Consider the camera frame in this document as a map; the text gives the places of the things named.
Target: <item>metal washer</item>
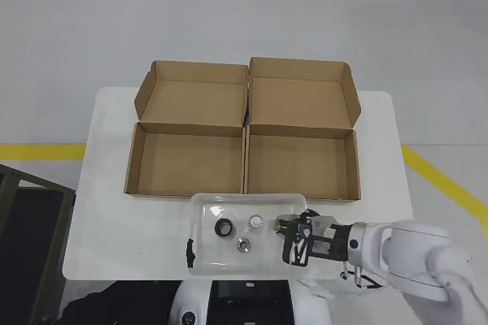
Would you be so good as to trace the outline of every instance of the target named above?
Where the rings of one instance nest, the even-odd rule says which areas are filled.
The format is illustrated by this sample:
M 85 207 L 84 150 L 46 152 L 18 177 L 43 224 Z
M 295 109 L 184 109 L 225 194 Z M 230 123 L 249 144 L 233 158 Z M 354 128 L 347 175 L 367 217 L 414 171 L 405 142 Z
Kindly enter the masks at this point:
M 237 239 L 237 250 L 241 253 L 248 253 L 251 250 L 250 240 L 245 237 Z

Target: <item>cardboard box lid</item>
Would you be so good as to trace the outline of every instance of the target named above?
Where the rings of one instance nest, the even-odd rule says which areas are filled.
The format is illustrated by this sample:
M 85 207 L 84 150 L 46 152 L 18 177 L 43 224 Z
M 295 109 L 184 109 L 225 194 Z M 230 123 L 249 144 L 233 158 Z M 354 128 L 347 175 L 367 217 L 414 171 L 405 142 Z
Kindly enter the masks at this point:
M 241 127 L 247 66 L 154 61 L 134 105 L 142 122 Z
M 252 124 L 350 129 L 360 112 L 347 63 L 251 58 Z

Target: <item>black rubber ring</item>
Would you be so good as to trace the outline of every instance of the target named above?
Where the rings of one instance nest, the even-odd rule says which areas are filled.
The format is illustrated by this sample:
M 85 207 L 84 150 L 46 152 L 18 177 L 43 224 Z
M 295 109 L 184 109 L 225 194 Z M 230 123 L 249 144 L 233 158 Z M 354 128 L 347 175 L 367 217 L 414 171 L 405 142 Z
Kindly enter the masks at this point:
M 223 234 L 220 229 L 227 224 L 229 225 L 229 232 L 227 234 Z M 233 234 L 233 223 L 231 222 L 231 220 L 226 219 L 226 218 L 222 218 L 222 219 L 217 220 L 217 222 L 215 223 L 215 233 L 220 238 L 230 237 L 231 234 Z

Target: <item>metal frame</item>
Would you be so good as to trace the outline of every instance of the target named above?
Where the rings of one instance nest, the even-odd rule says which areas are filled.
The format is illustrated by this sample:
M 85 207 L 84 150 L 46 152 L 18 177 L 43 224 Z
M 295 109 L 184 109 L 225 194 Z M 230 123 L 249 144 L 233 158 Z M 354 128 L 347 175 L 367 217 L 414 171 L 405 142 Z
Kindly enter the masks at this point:
M 35 321 L 40 320 L 43 316 L 47 297 L 50 295 L 51 282 L 54 279 L 56 268 L 58 266 L 59 255 L 62 250 L 68 221 L 71 218 L 71 208 L 76 192 L 71 188 L 66 188 L 62 185 L 50 182 L 49 180 L 43 180 L 42 178 L 1 164 L 0 174 L 3 175 L 2 183 L 0 185 L 0 239 L 2 238 L 2 233 L 7 223 L 7 219 L 9 218 L 11 206 L 15 200 L 16 190 L 18 189 L 21 180 L 63 193 L 63 199 L 59 207 L 58 220 L 54 227 L 49 253 L 47 254 L 46 263 L 43 272 L 41 273 L 40 285 L 38 286 L 36 299 L 29 320 L 29 324 L 32 324 Z

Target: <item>black cloth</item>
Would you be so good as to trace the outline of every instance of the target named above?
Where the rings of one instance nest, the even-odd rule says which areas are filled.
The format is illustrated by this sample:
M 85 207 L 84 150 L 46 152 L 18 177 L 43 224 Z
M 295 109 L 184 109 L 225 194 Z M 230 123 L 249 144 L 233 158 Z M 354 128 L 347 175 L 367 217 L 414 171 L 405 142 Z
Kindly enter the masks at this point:
M 117 281 L 71 301 L 57 325 L 168 324 L 180 281 Z

